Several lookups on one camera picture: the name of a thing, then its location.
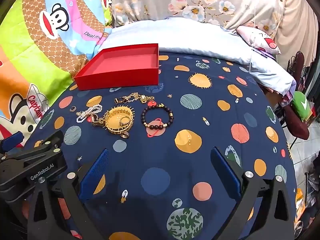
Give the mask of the dark red chair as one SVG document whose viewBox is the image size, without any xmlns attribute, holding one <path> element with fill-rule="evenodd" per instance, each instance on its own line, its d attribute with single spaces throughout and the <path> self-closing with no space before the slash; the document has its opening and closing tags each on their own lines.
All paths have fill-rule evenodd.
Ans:
<svg viewBox="0 0 320 240">
<path fill-rule="evenodd" d="M 285 113 L 285 123 L 289 132 L 299 139 L 307 140 L 310 132 L 306 123 L 293 111 L 290 105 L 283 107 Z"/>
</svg>

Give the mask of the colourful monkey cartoon blanket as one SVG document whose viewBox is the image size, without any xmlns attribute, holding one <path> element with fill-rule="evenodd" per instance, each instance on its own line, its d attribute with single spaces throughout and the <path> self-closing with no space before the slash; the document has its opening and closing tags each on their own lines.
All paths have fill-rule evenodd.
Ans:
<svg viewBox="0 0 320 240">
<path fill-rule="evenodd" d="M 1 23 L 1 138 L 28 140 L 108 36 L 111 0 L 16 0 Z"/>
</svg>

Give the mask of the green cushion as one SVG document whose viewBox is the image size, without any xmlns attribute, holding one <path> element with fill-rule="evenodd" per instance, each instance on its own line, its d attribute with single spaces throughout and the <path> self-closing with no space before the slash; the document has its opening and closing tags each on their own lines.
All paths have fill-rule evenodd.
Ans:
<svg viewBox="0 0 320 240">
<path fill-rule="evenodd" d="M 309 118 L 311 109 L 305 94 L 295 91 L 291 105 L 302 121 L 306 121 Z"/>
</svg>

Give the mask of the navy planet print bedsheet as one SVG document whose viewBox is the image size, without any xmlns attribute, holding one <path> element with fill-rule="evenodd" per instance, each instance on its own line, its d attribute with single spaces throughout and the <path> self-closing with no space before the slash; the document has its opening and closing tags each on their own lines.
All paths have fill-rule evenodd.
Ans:
<svg viewBox="0 0 320 240">
<path fill-rule="evenodd" d="M 284 179 L 295 217 L 285 134 L 253 76 L 210 57 L 159 56 L 153 86 L 67 88 L 26 143 L 58 130 L 69 172 L 104 149 L 108 163 L 84 202 L 103 239 L 213 239 L 236 201 L 210 160 L 214 147 L 257 177 Z"/>
</svg>

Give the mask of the red shallow tray box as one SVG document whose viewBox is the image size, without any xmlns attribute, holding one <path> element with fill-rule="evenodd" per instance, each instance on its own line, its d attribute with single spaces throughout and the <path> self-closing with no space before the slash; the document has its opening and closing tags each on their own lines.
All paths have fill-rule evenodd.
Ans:
<svg viewBox="0 0 320 240">
<path fill-rule="evenodd" d="M 135 44 L 101 50 L 74 77 L 79 90 L 159 83 L 159 47 Z"/>
</svg>

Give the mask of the pink cartoon pillow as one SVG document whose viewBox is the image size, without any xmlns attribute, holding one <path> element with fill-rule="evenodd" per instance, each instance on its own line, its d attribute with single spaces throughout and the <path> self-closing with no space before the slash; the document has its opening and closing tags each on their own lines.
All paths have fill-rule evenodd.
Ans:
<svg viewBox="0 0 320 240">
<path fill-rule="evenodd" d="M 264 51 L 271 55 L 279 55 L 281 51 L 276 42 L 265 32 L 260 29 L 239 26 L 236 32 L 243 38 L 243 40 L 253 48 Z"/>
</svg>

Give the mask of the light blue quilt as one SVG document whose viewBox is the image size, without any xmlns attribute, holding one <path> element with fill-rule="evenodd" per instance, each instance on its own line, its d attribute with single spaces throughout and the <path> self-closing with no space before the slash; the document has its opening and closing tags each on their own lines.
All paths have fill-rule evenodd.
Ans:
<svg viewBox="0 0 320 240">
<path fill-rule="evenodd" d="M 187 18 L 146 20 L 113 28 L 100 49 L 156 43 L 162 52 L 214 57 L 243 65 L 255 81 L 281 95 L 294 93 L 295 79 L 274 59 L 218 25 Z"/>
</svg>

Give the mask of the grey floral pillow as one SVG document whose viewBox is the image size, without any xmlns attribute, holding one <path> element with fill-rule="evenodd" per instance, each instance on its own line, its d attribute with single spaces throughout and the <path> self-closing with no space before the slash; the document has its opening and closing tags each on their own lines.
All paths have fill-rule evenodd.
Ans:
<svg viewBox="0 0 320 240">
<path fill-rule="evenodd" d="M 142 20 L 183 17 L 235 30 L 240 25 L 275 32 L 285 0 L 112 0 L 116 26 Z"/>
</svg>

